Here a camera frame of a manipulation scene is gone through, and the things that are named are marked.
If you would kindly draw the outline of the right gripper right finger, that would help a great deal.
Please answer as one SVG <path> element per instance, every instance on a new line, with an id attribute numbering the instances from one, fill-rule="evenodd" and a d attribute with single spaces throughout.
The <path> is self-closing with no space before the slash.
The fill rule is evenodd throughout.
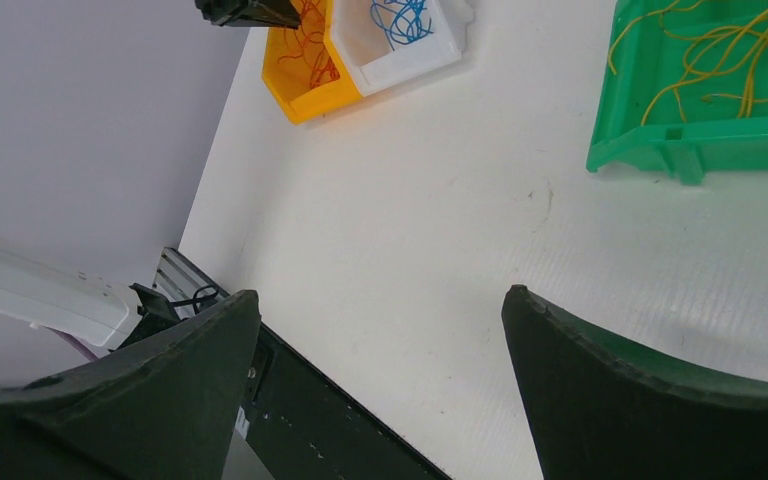
<path id="1" fill-rule="evenodd" d="M 523 285 L 501 318 L 547 479 L 768 479 L 768 382 L 591 324 Z"/>

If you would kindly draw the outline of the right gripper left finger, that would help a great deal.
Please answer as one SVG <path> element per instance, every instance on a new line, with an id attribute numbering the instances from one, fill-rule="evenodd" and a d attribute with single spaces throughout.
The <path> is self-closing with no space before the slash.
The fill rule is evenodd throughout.
<path id="1" fill-rule="evenodd" d="M 218 479 L 261 324 L 242 290 L 105 357 L 0 389 L 0 479 Z"/>

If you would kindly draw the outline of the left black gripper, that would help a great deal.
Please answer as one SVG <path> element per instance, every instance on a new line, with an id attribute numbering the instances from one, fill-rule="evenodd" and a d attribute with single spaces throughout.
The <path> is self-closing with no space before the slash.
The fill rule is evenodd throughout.
<path id="1" fill-rule="evenodd" d="M 296 30 L 301 17 L 288 0 L 195 0 L 202 17 L 219 27 L 277 27 Z"/>

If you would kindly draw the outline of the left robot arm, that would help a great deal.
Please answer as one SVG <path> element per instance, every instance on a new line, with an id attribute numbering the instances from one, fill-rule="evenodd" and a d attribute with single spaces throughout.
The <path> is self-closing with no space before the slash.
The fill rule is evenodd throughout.
<path id="1" fill-rule="evenodd" d="M 0 1 L 0 314 L 114 349 L 285 1 Z"/>

